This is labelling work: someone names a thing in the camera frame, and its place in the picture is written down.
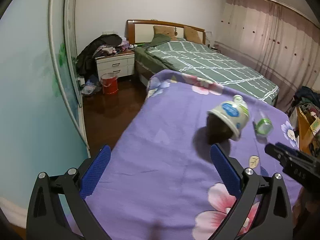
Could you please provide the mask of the right brown pillow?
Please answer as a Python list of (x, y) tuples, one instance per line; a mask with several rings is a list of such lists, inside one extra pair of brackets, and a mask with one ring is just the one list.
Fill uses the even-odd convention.
[(183, 28), (184, 28), (184, 37), (187, 41), (197, 43), (197, 44), (202, 43), (202, 40), (198, 35), (198, 31), (188, 26), (184, 26)]

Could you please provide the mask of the white bedside nightstand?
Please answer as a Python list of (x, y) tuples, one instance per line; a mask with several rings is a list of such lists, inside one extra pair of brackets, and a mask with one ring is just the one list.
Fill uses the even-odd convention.
[(95, 61), (99, 79), (107, 73), (114, 73), (117, 77), (130, 76), (135, 73), (135, 54), (133, 51), (97, 57)]

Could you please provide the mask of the white green drink bottle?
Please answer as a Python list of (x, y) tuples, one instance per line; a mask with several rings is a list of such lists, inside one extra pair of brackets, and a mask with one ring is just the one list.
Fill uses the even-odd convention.
[(235, 95), (233, 96), (233, 101), (239, 105), (241, 107), (241, 109), (243, 110), (243, 112), (246, 115), (249, 115), (249, 110), (248, 110), (248, 106), (247, 103), (244, 101), (243, 97), (241, 95)]

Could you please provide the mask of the wooden bed headboard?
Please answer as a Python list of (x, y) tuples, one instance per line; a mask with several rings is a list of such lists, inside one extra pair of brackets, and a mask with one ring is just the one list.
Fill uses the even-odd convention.
[(175, 36), (184, 38), (184, 26), (186, 24), (156, 20), (127, 20), (125, 37), (130, 44), (150, 42), (154, 36), (153, 26), (174, 28)]

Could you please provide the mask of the purple floral blanket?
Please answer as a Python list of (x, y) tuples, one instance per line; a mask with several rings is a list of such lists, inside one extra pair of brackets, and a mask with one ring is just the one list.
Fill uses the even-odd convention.
[[(301, 185), (283, 174), (265, 145), (297, 149), (288, 116), (256, 98), (212, 81), (163, 70), (148, 85), (148, 96), (121, 135), (86, 204), (111, 239), (209, 239), (229, 215), (236, 197), (227, 190), (210, 159), (208, 111), (242, 96), (249, 121), (240, 139), (221, 148), (243, 168), (281, 174), (291, 207)], [(254, 118), (263, 112), (273, 131), (259, 138)]]

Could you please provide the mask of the red plastic bucket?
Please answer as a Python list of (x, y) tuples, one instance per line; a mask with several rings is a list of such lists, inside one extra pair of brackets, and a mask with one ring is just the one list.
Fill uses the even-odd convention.
[(105, 95), (112, 95), (118, 92), (117, 78), (117, 75), (114, 73), (106, 73), (101, 76), (100, 83)]

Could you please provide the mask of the wooden dresser desk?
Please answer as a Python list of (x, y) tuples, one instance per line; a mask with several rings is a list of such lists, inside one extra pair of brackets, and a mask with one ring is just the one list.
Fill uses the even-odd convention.
[(319, 159), (319, 117), (315, 112), (304, 114), (300, 107), (295, 107), (290, 121), (295, 130), (298, 148)]

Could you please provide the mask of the clear plastic green-label cup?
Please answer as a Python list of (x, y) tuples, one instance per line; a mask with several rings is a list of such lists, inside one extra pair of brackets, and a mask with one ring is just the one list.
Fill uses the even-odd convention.
[(273, 131), (273, 123), (267, 111), (257, 107), (253, 115), (253, 127), (258, 137), (267, 138)]

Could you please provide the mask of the green plaid bed quilt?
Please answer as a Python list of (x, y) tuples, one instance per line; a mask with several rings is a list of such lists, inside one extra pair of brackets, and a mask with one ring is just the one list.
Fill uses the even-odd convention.
[(200, 77), (238, 90), (272, 106), (279, 87), (251, 67), (218, 53), (203, 44), (168, 41), (146, 49), (170, 70)]

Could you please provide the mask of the sliding wardrobe door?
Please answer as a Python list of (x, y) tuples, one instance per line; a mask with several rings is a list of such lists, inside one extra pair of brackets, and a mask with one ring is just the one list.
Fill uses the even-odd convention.
[(86, 138), (82, 96), (76, 80), (71, 50), (71, 28), (68, 26), (70, 0), (48, 1), (48, 37), (53, 70), (69, 117), (82, 142), (89, 150)]

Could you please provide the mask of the dark clothes pile on nightstand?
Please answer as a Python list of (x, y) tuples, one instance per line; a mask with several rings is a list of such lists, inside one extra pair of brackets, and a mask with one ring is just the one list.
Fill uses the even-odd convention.
[(123, 53), (123, 39), (118, 34), (103, 34), (87, 45), (76, 58), (76, 73), (85, 81), (92, 76), (98, 77), (96, 58), (116, 56)]

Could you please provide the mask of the brown pillow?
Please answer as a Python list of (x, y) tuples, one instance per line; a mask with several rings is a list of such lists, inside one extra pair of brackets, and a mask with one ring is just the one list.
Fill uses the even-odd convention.
[(202, 43), (202, 40), (198, 35), (198, 31), (188, 26), (184, 26), (183, 28), (184, 28), (184, 37), (187, 41), (197, 43), (197, 44)]
[(163, 26), (163, 25), (154, 25), (153, 31), (154, 31), (154, 34), (162, 34), (162, 35), (169, 37), (172, 41), (177, 41), (174, 27), (167, 27), (167, 26)]

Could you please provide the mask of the white instant noodle bowl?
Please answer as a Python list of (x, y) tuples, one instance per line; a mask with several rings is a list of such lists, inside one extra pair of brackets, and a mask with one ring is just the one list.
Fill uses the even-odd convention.
[(249, 121), (249, 115), (234, 101), (224, 101), (207, 113), (219, 118), (233, 132), (233, 141), (240, 139), (241, 132)]

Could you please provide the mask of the left brown pillow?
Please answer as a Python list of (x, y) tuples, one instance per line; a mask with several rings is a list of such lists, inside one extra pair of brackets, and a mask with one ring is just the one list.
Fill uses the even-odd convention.
[(163, 26), (163, 25), (154, 25), (153, 31), (154, 31), (154, 34), (162, 34), (162, 35), (169, 37), (172, 41), (177, 41), (174, 27), (167, 27), (167, 26)]

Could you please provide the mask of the clothes pile on desk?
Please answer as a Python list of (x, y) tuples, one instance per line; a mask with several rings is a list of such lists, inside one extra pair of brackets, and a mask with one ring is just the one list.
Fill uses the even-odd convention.
[(302, 86), (295, 92), (291, 107), (299, 107), (304, 114), (314, 113), (314, 117), (319, 118), (319, 93), (309, 87)]

